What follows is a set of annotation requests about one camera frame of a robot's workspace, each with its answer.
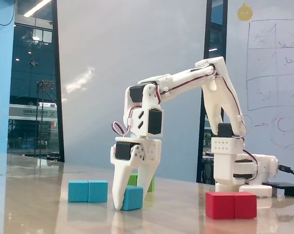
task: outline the table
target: table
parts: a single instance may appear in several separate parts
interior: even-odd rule
[[[108,181],[107,203],[67,202],[69,180],[93,179]],[[143,209],[116,212],[112,179],[113,170],[8,155],[0,175],[0,233],[294,234],[294,198],[259,199],[256,219],[212,220],[205,216],[205,192],[214,186],[156,177]]]

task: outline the blue cube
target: blue cube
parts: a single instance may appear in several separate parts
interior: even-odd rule
[[[128,185],[121,210],[132,211],[143,207],[143,188]]]
[[[89,180],[89,202],[107,202],[108,182]]]
[[[68,184],[68,202],[88,202],[89,183],[86,180],[71,180]]]

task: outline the ceiling light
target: ceiling light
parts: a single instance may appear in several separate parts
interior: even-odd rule
[[[34,12],[36,12],[39,9],[41,9],[43,6],[45,6],[46,4],[48,4],[50,1],[51,0],[43,0],[43,1],[41,1],[37,6],[35,6],[34,8],[32,8],[30,11],[28,11],[24,16],[25,17],[32,16],[34,14]]]

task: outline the blue wall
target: blue wall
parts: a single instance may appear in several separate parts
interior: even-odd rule
[[[0,23],[7,24],[13,15],[14,0],[0,0]],[[0,164],[6,162],[8,113],[11,85],[14,20],[0,25]]]

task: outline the red cube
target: red cube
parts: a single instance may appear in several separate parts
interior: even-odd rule
[[[235,196],[235,218],[255,218],[257,216],[257,196],[248,192],[238,192]]]
[[[234,219],[235,193],[207,192],[205,214],[212,219]]]

